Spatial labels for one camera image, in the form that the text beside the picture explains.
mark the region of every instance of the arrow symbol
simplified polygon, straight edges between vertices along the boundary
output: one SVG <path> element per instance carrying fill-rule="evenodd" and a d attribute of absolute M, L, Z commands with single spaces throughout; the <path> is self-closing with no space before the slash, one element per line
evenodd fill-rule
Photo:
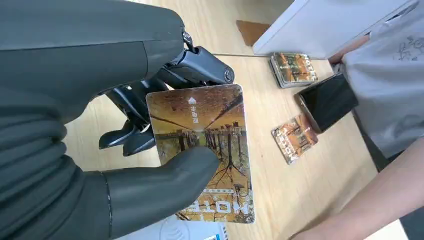
<path fill-rule="evenodd" d="M 190 97 L 190 99 L 188 100 L 188 104 L 196 104 L 196 103 L 197 101 L 193 97 Z"/>

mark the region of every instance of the robotic hand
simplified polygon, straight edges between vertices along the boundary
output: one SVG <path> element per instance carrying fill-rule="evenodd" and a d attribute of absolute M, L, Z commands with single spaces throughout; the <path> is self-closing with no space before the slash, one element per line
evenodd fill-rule
<path fill-rule="evenodd" d="M 114 239 L 187 207 L 219 160 L 208 148 L 158 168 L 83 172 L 64 124 L 106 94 L 127 116 L 100 148 L 154 145 L 145 95 L 232 83 L 169 9 L 118 0 L 0 1 L 0 239 Z"/>

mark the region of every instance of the table surface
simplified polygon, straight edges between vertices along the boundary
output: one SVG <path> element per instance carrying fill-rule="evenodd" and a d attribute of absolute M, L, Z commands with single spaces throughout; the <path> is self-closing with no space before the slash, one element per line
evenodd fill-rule
<path fill-rule="evenodd" d="M 299 161 L 287 165 L 271 130 L 300 113 L 293 94 L 279 89 L 264 57 L 220 56 L 242 85 L 246 112 L 255 224 L 227 224 L 230 239 L 285 240 L 339 211 L 376 174 L 376 169 L 351 114 L 319 136 Z M 325 60 L 313 60 L 318 77 L 332 75 Z M 123 157 L 122 147 L 99 150 L 99 137 L 121 128 L 125 116 L 105 96 L 94 99 L 84 113 L 66 125 L 67 154 L 85 171 L 156 167 L 156 148 Z M 407 239 L 399 221 L 375 240 Z"/>

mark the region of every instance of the gray shirt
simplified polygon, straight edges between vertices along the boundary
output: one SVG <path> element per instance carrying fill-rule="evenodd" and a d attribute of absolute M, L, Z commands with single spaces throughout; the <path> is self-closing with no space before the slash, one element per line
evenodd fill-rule
<path fill-rule="evenodd" d="M 384 23 L 344 55 L 365 132 L 385 157 L 424 135 L 424 4 Z"/>

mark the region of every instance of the tree image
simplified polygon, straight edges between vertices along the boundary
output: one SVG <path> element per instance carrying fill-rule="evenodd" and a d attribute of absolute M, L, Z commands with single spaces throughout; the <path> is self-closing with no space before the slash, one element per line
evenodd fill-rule
<path fill-rule="evenodd" d="M 187 221 L 253 223 L 241 87 L 234 84 L 155 92 L 147 97 L 147 104 L 162 164 L 195 146 L 210 148 L 220 160 L 203 193 L 177 216 Z"/>

